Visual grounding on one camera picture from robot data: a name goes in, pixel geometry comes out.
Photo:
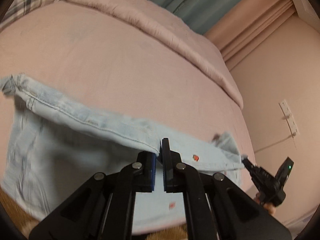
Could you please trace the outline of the person right hand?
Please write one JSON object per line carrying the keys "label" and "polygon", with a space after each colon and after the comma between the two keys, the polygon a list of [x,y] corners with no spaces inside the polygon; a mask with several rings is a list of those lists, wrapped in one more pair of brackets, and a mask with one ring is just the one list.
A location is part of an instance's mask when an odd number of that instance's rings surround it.
{"label": "person right hand", "polygon": [[[260,197],[260,193],[256,193],[254,201],[261,205],[261,201],[259,200]],[[261,205],[270,215],[274,216],[276,213],[276,207],[272,204],[272,203],[264,203],[263,205]]]}

